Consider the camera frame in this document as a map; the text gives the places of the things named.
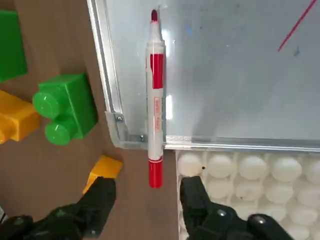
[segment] screw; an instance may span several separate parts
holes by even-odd
[[[225,215],[227,215],[227,213],[226,213],[225,211],[221,210],[221,209],[219,209],[219,210],[217,211],[217,213],[218,213],[220,216],[222,216],[222,217],[224,217]]]
[[[255,216],[254,220],[256,220],[260,224],[264,224],[266,220],[262,216]]]
[[[115,118],[115,120],[118,122],[118,123],[122,123],[124,121],[124,119],[122,118],[122,116],[117,116]]]
[[[23,224],[24,220],[21,217],[18,217],[15,221],[14,221],[14,225],[20,225]]]

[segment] blue smudge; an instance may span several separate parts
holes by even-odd
[[[190,28],[190,27],[188,27],[188,28],[186,29],[186,32],[188,33],[189,36],[191,36],[192,31],[191,31],[191,28]]]

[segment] red marker line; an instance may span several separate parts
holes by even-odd
[[[300,25],[300,23],[302,22],[302,20],[305,18],[305,16],[307,16],[308,12],[310,11],[310,9],[315,5],[317,0],[312,0],[309,4],[309,6],[306,8],[306,10],[304,11],[304,13],[301,15],[301,17],[299,18],[299,20],[295,23],[295,25],[293,26],[293,28],[291,29],[291,31],[289,32],[289,34],[286,36],[286,38],[283,40],[283,42],[281,43],[280,47],[278,48],[278,52],[280,52],[280,50],[283,48],[283,46],[286,44],[286,42],[289,40],[289,38],[291,37],[291,35],[296,31],[297,27]]]

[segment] red marker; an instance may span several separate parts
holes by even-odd
[[[289,32],[289,34],[285,37],[285,39],[282,41],[280,47],[278,48],[278,52],[280,52],[280,50],[283,48],[283,46],[286,44],[286,42],[289,40],[289,38],[291,37],[291,35],[296,31],[296,29],[298,28],[298,26],[300,25],[300,23],[302,22],[302,20],[307,16],[307,14],[309,13],[309,11],[311,10],[311,8],[315,5],[317,0],[312,0],[309,4],[309,6],[306,8],[306,10],[303,12],[303,14],[301,15],[301,17],[298,19],[298,21],[295,23],[295,25],[293,26],[293,28],[291,29],[291,31]]]
[[[152,10],[150,35],[146,46],[146,95],[148,117],[149,185],[163,184],[162,99],[164,96],[165,42],[162,40],[158,13]]]

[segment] green building block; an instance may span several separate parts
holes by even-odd
[[[0,10],[0,82],[27,73],[18,15]]]
[[[45,135],[56,145],[83,139],[98,121],[85,74],[60,75],[40,83],[32,101],[40,115],[52,120]]]

